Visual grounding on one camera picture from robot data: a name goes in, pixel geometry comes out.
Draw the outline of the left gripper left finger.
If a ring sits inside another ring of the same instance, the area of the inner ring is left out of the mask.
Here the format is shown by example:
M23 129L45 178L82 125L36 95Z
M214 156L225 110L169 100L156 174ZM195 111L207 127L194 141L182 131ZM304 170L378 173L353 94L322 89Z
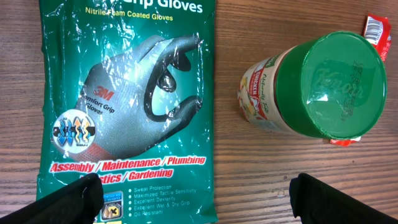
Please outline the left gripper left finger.
M90 173L34 203L1 218L1 224L93 223L104 205L103 186Z

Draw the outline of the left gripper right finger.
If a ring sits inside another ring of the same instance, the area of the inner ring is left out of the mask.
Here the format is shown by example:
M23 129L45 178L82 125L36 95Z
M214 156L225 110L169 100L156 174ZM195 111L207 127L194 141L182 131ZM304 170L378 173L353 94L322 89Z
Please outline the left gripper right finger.
M293 216L303 224L395 224L395 219L308 175L290 181Z

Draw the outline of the green lid jar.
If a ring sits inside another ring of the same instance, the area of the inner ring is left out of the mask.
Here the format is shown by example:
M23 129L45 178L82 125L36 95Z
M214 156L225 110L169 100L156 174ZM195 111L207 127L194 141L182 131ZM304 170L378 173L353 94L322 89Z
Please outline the green lid jar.
M364 37L347 31L254 64L238 87L251 124L317 139L363 136L381 117L386 96L384 62Z

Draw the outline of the green 3M gloves packet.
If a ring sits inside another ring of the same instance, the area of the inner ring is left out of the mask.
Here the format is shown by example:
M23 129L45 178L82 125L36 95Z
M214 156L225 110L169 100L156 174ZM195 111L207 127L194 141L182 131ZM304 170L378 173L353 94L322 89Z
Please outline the green 3M gloves packet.
M216 223L215 6L40 0L44 133L37 198L89 173L99 223Z

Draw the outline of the red sachet stick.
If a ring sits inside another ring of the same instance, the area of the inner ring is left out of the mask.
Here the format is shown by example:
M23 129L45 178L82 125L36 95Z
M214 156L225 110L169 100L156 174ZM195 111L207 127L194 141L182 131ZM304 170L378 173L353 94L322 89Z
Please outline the red sachet stick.
M387 96L384 62L390 33L388 18L368 14L361 37L343 31L326 37L330 67L319 84L331 103L331 143L359 141L380 118Z

